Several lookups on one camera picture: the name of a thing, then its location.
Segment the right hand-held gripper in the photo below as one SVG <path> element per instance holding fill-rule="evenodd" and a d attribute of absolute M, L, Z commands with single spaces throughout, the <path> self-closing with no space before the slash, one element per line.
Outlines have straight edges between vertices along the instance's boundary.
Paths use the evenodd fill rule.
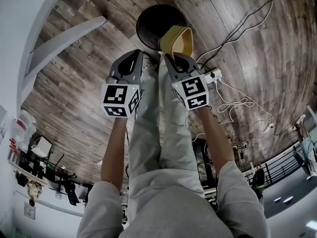
<path fill-rule="evenodd" d="M 164 55 L 168 74 L 172 83 L 175 96 L 186 107 L 194 110 L 209 104 L 209 91 L 206 78 L 199 71 L 195 60 L 182 53 L 174 53 L 174 60 L 169 54 Z M 186 75 L 179 79 L 180 73 Z"/>

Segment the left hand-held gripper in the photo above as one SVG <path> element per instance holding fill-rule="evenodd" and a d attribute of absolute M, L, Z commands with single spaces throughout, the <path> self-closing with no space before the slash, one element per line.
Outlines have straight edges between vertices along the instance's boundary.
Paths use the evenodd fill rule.
<path fill-rule="evenodd" d="M 141 100 L 142 66 L 141 50 L 127 52 L 112 64 L 101 90 L 101 107 L 107 116 L 129 118 L 132 115 Z"/>

